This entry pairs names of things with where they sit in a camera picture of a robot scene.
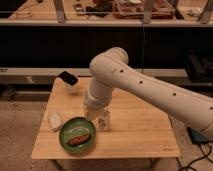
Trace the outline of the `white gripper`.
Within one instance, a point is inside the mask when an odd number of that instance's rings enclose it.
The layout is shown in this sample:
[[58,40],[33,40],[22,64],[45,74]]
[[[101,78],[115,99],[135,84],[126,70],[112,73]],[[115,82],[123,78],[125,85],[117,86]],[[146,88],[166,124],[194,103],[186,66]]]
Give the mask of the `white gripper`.
[[88,121],[94,120],[110,103],[110,95],[102,92],[86,90],[83,109]]

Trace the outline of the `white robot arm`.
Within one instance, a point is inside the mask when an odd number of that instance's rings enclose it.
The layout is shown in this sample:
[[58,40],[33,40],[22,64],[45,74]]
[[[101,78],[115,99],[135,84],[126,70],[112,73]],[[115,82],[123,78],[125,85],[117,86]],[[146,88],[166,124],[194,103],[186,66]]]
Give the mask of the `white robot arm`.
[[146,76],[128,66],[128,54],[113,47],[90,62],[86,118],[95,119],[109,104],[114,88],[125,90],[213,140],[213,98]]

